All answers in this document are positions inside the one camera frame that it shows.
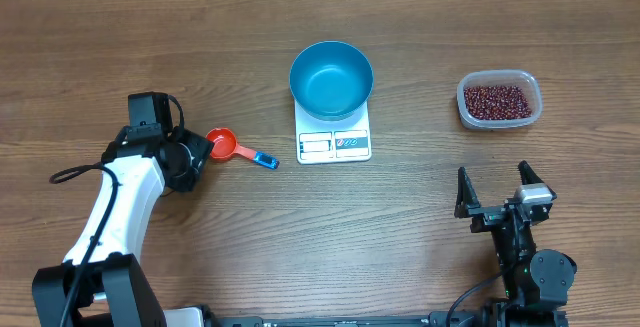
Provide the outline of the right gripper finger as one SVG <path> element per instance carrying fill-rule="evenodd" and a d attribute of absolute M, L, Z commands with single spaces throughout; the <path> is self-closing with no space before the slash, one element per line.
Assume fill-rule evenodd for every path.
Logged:
<path fill-rule="evenodd" d="M 521 185 L 526 184 L 534 184 L 534 183 L 544 183 L 546 184 L 533 170 L 533 168 L 528 164 L 527 161 L 523 160 L 518 164 L 518 171 L 520 173 Z M 552 191 L 554 198 L 556 197 L 556 193 L 549 187 Z"/>
<path fill-rule="evenodd" d="M 477 215 L 481 203 L 473 188 L 472 182 L 464 167 L 458 169 L 458 191 L 454 216 L 456 218 L 470 218 Z"/>

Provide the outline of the red scoop blue handle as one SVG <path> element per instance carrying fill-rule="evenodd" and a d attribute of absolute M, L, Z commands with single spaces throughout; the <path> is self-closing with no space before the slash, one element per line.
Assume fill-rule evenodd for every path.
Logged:
<path fill-rule="evenodd" d="M 275 157 L 240 145 L 228 128 L 214 128 L 207 133 L 206 139 L 213 144 L 210 157 L 216 161 L 226 161 L 238 155 L 271 170 L 279 166 Z"/>

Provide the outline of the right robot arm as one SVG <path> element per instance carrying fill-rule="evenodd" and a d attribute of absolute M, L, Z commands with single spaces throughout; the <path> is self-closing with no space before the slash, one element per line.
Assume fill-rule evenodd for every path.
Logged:
<path fill-rule="evenodd" d="M 549 218 L 557 194 L 526 161 L 518 164 L 521 185 L 499 206 L 481 205 L 472 182 L 458 169 L 454 216 L 471 220 L 470 231 L 492 236 L 499 272 L 471 287 L 446 313 L 447 326 L 566 326 L 568 291 L 576 262 L 556 250 L 539 250 L 531 229 Z M 477 312 L 457 308 L 470 295 L 502 280 L 505 297 L 488 301 Z"/>

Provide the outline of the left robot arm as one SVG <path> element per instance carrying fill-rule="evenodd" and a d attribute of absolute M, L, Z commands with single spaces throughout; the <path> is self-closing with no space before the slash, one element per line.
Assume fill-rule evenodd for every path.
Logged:
<path fill-rule="evenodd" d="M 151 212 L 164 190 L 189 192 L 212 142 L 188 130 L 143 137 L 124 127 L 96 169 L 101 189 L 63 262 L 37 271 L 32 296 L 43 326 L 214 326 L 204 305 L 162 309 L 139 264 Z"/>

